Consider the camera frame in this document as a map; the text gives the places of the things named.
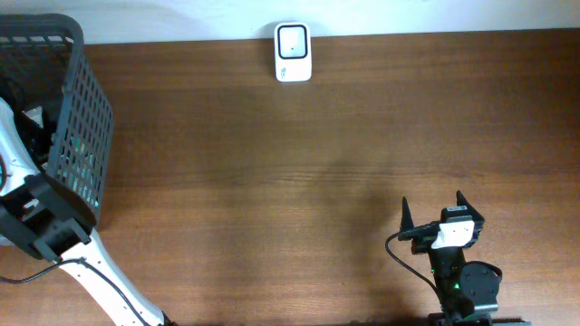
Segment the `basket mesh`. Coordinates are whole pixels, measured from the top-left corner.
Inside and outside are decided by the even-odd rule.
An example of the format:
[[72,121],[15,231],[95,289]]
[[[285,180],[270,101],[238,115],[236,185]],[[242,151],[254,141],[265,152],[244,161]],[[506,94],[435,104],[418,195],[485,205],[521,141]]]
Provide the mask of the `basket mesh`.
[[41,106],[53,122],[42,169],[99,221],[113,117],[82,42],[80,26],[64,15],[0,16],[0,78],[26,110]]

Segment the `cable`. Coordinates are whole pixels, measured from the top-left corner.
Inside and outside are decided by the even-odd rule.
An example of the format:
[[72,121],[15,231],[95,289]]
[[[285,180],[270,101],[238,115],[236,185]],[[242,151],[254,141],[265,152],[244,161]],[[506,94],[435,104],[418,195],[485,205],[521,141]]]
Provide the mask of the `cable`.
[[445,308],[445,305],[443,305],[443,298],[441,298],[441,295],[439,293],[439,291],[437,290],[437,287],[435,286],[435,284],[433,284],[433,282],[431,282],[427,277],[421,275],[419,272],[415,271],[412,267],[410,267],[409,265],[407,265],[405,262],[403,262],[401,259],[399,259],[399,257],[397,257],[395,254],[392,253],[391,249],[389,249],[389,242],[398,237],[399,235],[402,235],[403,232],[397,232],[394,235],[391,235],[387,238],[387,241],[384,243],[384,247],[385,249],[387,249],[387,253],[391,256],[392,259],[395,260],[395,262],[399,263],[401,266],[405,267],[405,269],[407,269],[407,271],[414,273],[415,276],[419,277],[420,279],[422,279],[423,281],[425,281],[430,287],[431,289],[433,289],[433,291],[435,292],[435,294],[437,295],[437,299],[439,299],[439,303],[441,305],[441,309],[443,310],[443,313],[445,314],[445,319],[447,320],[447,322],[450,322],[450,315],[447,312],[447,309]]
[[4,186],[6,185],[6,180],[8,180],[8,170],[6,170],[4,160],[2,159],[2,155],[0,155],[0,191],[4,189]]
[[85,261],[85,259],[68,259],[59,263],[56,263],[48,268],[43,269],[42,271],[26,277],[22,280],[13,280],[13,279],[9,279],[3,276],[0,276],[0,283],[8,283],[8,284],[24,284],[24,283],[29,283],[41,276],[44,276],[46,274],[48,274],[49,272],[53,271],[54,269],[66,265],[66,264],[81,264],[84,267],[90,269],[93,273],[97,274],[99,277],[101,277],[106,283],[108,283],[111,288],[113,288],[113,290],[115,290],[119,296],[125,301],[125,303],[127,303],[127,306],[129,306],[130,310],[135,314],[135,316],[137,317],[137,319],[143,323],[144,326],[150,326],[144,319],[143,317],[141,317],[141,315],[137,312],[137,310],[135,309],[135,307],[133,307],[133,304],[131,303],[131,301],[129,301],[129,299],[125,296],[125,293],[123,293],[123,291],[115,284],[113,283],[107,276],[105,276],[103,273],[101,273],[98,269],[94,268],[91,264],[87,263]]

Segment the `white wall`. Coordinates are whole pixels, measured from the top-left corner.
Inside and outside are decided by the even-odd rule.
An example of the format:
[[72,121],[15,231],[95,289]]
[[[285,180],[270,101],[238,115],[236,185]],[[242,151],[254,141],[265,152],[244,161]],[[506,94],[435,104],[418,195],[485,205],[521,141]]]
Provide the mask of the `white wall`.
[[0,12],[67,14],[86,43],[263,38],[288,20],[313,36],[580,27],[580,0],[2,0]]

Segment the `square button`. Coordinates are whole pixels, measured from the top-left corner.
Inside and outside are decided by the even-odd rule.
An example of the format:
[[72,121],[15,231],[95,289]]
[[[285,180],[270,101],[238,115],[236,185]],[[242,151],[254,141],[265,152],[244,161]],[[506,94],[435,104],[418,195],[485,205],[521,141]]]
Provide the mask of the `square button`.
[[280,27],[278,46],[283,59],[305,58],[308,52],[305,27],[301,25]]

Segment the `wooden table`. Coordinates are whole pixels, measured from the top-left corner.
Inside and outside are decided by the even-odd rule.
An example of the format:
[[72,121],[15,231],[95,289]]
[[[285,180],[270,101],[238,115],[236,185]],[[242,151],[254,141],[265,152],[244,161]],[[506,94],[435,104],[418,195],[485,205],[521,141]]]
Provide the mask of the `wooden table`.
[[[468,260],[504,271],[496,316],[580,323],[580,30],[317,38],[297,84],[268,40],[86,52],[116,119],[101,237],[181,325],[437,312],[384,240],[403,195],[423,224],[457,189],[487,219]],[[46,265],[0,248],[2,275]],[[111,325],[65,273],[0,289],[2,325]]]

